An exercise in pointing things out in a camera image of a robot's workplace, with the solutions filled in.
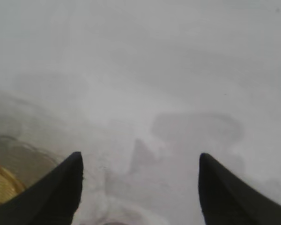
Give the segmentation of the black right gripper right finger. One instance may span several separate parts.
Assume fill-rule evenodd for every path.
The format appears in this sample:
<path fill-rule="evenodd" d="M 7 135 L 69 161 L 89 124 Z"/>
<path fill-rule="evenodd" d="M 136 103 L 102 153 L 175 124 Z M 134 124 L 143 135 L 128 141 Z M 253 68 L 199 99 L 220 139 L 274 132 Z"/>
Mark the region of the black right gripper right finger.
<path fill-rule="evenodd" d="M 207 225 L 281 225 L 281 205 L 207 153 L 199 158 L 198 193 Z"/>

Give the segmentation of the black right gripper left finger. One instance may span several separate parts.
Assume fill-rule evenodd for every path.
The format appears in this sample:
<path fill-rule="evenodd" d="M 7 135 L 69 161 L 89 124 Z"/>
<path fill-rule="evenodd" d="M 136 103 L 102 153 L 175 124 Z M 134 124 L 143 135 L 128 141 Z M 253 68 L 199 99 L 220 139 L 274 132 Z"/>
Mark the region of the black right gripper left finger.
<path fill-rule="evenodd" d="M 33 186 L 0 206 L 0 225 L 70 225 L 81 202 L 83 160 L 74 152 Z"/>

